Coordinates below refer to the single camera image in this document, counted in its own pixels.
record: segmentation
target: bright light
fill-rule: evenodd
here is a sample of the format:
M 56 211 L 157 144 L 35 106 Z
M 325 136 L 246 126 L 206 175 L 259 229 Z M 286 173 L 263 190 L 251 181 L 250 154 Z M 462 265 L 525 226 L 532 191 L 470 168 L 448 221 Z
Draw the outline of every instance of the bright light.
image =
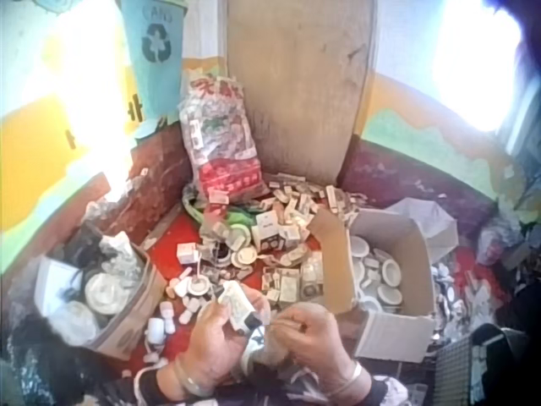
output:
M 482 131 L 498 129 L 511 106 L 518 23 L 481 0 L 448 0 L 434 60 L 441 100 Z
M 110 0 L 85 1 L 60 15 L 56 27 L 62 48 L 57 93 L 77 143 L 90 149 L 96 170 L 106 175 L 111 200 L 122 195 L 132 165 L 119 84 L 117 13 Z

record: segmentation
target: person's left hand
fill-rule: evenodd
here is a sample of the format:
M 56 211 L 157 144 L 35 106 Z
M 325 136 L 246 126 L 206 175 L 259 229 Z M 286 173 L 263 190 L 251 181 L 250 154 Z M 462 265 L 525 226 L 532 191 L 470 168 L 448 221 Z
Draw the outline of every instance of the person's left hand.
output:
M 263 324 L 271 318 L 271 306 L 259 291 L 242 285 L 248 300 L 258 312 Z M 238 363 L 249 337 L 236 333 L 229 324 L 229 307 L 213 302 L 197 320 L 188 351 L 180 354 L 186 373 L 203 388 L 214 388 Z

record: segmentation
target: person's right hand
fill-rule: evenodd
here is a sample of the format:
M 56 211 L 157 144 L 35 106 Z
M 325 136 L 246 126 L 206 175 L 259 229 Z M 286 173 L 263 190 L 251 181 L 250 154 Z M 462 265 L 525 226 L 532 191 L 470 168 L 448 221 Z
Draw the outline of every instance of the person's right hand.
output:
M 302 323 L 305 329 L 299 331 L 290 321 Z M 336 318 L 325 307 L 294 304 L 280 313 L 270 328 L 300 365 L 315 372 L 325 392 L 337 390 L 352 378 L 356 364 L 342 345 Z

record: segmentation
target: blue recycling bin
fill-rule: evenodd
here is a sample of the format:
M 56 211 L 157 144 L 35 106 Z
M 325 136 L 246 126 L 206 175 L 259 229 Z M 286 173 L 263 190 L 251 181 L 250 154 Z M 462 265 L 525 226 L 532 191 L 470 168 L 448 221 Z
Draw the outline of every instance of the blue recycling bin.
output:
M 177 110 L 187 11 L 183 0 L 122 1 L 129 56 L 145 118 Z

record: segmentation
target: wrist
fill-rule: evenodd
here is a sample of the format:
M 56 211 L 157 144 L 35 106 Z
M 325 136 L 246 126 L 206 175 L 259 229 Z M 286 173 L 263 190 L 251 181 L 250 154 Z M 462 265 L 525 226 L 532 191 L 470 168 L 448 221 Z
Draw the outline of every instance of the wrist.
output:
M 161 393 L 172 402 L 180 402 L 189 397 L 188 391 L 178 381 L 173 363 L 170 363 L 156 372 L 156 381 Z
M 186 376 L 188 376 L 204 392 L 213 392 L 217 383 L 212 379 L 212 371 L 205 368 L 205 362 L 197 359 L 189 350 L 177 356 L 174 362 L 180 364 Z
M 361 403 L 370 393 L 372 377 L 363 368 L 361 374 L 344 390 L 334 394 L 329 400 L 333 404 L 350 406 Z
M 326 366 L 323 370 L 316 372 L 320 379 L 320 386 L 324 392 L 334 392 L 348 383 L 355 372 L 357 363 L 345 355 L 337 360 L 332 366 Z

